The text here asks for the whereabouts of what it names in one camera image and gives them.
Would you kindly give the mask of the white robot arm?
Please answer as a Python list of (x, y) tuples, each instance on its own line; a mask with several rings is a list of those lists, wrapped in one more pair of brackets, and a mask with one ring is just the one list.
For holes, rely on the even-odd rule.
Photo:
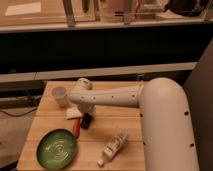
[(200, 171), (188, 100), (174, 80), (94, 90), (80, 78), (69, 99), (82, 112), (94, 105), (137, 108), (142, 115), (146, 171)]

